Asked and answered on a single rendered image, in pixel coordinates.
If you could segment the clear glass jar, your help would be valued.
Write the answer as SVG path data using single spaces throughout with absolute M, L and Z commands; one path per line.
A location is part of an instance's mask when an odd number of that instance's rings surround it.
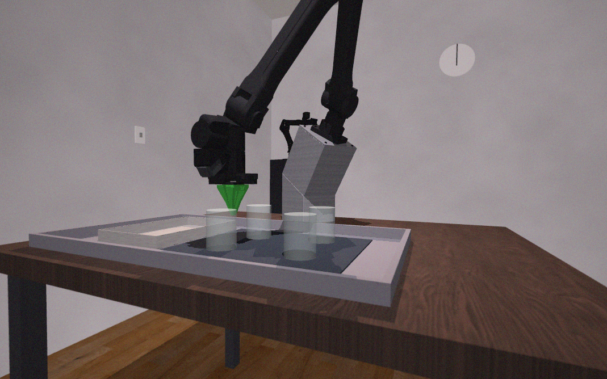
M 230 251 L 237 248 L 237 209 L 206 210 L 206 250 Z
M 284 213 L 284 258 L 289 260 L 316 258 L 316 223 L 316 213 Z
M 250 204 L 246 206 L 246 238 L 271 238 L 271 205 Z
M 308 207 L 308 213 L 317 214 L 316 244 L 335 242 L 335 207 Z

